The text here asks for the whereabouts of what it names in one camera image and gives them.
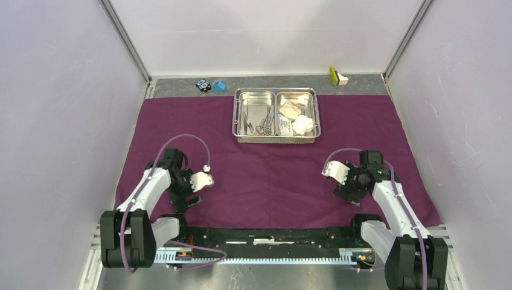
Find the purple cloth wrap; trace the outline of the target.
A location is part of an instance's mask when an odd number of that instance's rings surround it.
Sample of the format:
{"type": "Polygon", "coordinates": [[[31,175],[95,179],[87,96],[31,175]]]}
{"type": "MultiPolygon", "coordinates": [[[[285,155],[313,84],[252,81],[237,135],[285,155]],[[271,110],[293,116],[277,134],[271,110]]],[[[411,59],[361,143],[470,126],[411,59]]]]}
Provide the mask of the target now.
{"type": "Polygon", "coordinates": [[[163,144],[183,151],[194,171],[211,166],[214,185],[186,212],[192,227],[325,228],[346,226],[357,213],[381,214],[370,195],[360,207],[333,194],[322,167],[358,163],[357,149],[379,150],[400,178],[406,198],[427,227],[440,224],[386,95],[321,95],[321,135],[312,144],[243,144],[232,134],[232,97],[175,97],[144,101],[116,190],[122,203],[163,144]]]}

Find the beige gauze roll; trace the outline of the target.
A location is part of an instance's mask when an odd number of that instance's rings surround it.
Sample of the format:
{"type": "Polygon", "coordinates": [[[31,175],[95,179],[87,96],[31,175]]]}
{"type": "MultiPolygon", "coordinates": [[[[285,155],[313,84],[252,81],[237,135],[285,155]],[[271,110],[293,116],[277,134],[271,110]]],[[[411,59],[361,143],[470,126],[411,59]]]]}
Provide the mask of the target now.
{"type": "Polygon", "coordinates": [[[278,112],[287,119],[294,121],[301,114],[303,114],[306,109],[309,107],[308,103],[296,101],[296,100],[286,100],[278,107],[278,112]]]}

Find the metal instrument tray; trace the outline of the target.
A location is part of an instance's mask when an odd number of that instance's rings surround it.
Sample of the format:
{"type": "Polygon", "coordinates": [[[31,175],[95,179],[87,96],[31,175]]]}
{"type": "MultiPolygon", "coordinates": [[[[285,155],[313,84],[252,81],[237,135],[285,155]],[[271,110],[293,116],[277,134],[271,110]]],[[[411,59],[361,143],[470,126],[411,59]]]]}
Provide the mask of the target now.
{"type": "Polygon", "coordinates": [[[232,134],[239,143],[252,144],[310,144],[321,135],[321,125],[318,109],[318,98],[312,88],[240,88],[234,96],[234,112],[232,116],[232,134]],[[308,103],[309,107],[302,115],[313,119],[315,127],[312,134],[306,136],[294,135],[283,137],[278,135],[278,107],[286,100],[296,100],[308,103]],[[256,128],[265,117],[268,107],[274,110],[272,133],[265,135],[245,135],[243,130],[244,112],[256,128]]]}

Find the blue small block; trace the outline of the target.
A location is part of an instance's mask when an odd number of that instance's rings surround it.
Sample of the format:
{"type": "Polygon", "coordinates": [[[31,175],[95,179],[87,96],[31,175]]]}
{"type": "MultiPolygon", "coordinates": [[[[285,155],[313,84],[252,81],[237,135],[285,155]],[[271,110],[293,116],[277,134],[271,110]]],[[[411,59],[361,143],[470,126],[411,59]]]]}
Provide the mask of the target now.
{"type": "Polygon", "coordinates": [[[226,90],[226,84],[222,81],[217,81],[213,84],[212,90],[215,92],[224,92],[226,90]]]}

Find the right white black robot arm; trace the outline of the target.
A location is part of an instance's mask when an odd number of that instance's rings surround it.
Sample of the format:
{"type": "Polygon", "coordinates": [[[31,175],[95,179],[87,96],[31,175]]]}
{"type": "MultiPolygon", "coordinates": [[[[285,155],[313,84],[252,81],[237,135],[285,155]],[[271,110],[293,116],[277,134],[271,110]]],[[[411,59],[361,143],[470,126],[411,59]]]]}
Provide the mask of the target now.
{"type": "Polygon", "coordinates": [[[388,289],[444,289],[449,247],[420,222],[406,199],[392,164],[378,150],[357,149],[359,164],[326,159],[322,175],[337,182],[334,194],[360,205],[369,193],[385,216],[360,214],[349,229],[357,246],[369,244],[384,263],[388,289]]]}

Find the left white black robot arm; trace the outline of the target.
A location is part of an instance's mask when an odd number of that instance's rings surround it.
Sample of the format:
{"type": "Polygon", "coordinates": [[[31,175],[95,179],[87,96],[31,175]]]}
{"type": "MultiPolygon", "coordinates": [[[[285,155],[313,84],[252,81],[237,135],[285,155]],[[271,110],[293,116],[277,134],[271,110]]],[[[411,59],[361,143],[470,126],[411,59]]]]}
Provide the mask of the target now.
{"type": "Polygon", "coordinates": [[[211,187],[214,180],[208,165],[199,172],[193,172],[187,165],[188,158],[179,149],[164,150],[145,166],[129,197],[116,209],[101,215],[101,262],[105,268],[149,268],[158,248],[168,240],[175,246],[188,242],[190,231],[181,214],[202,202],[201,197],[191,195],[211,187]],[[174,214],[153,222],[150,217],[164,193],[168,193],[174,214]]]}

